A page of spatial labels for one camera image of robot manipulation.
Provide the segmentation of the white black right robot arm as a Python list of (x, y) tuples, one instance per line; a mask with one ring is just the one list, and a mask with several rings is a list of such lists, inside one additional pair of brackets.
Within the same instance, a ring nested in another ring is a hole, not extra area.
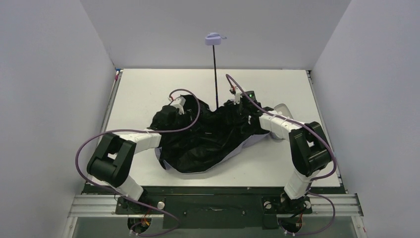
[(239, 89), (232, 89), (230, 92), (234, 95), (231, 100), (233, 105), (256, 113), (248, 117), (250, 124), (255, 124), (290, 144), (294, 170), (280, 196), (280, 212), (296, 214), (309, 210), (311, 204), (307, 195), (312, 183), (320, 178), (320, 171), (329, 163), (337, 167), (321, 125), (316, 121), (299, 122), (285, 115), (283, 111), (263, 108), (256, 101), (253, 91), (242, 93)]

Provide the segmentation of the lavender folding umbrella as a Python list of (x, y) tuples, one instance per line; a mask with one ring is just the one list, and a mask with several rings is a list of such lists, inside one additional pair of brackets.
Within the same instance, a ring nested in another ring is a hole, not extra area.
[(201, 115), (188, 131), (164, 134), (155, 154), (165, 170), (174, 169), (183, 174), (205, 172), (269, 134), (255, 124), (235, 122), (224, 104), (211, 111), (207, 103), (197, 102), (192, 95), (183, 97), (188, 110), (201, 106)]

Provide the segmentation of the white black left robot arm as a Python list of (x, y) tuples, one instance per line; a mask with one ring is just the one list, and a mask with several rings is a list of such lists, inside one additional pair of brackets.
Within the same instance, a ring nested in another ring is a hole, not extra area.
[(151, 210), (146, 191), (130, 177), (134, 155), (161, 147), (164, 134), (179, 135), (192, 128), (201, 115), (201, 106), (188, 110), (185, 106), (166, 105), (157, 112), (152, 125), (143, 130), (107, 131), (92, 154), (86, 170), (92, 177), (105, 182), (108, 188), (127, 201)]

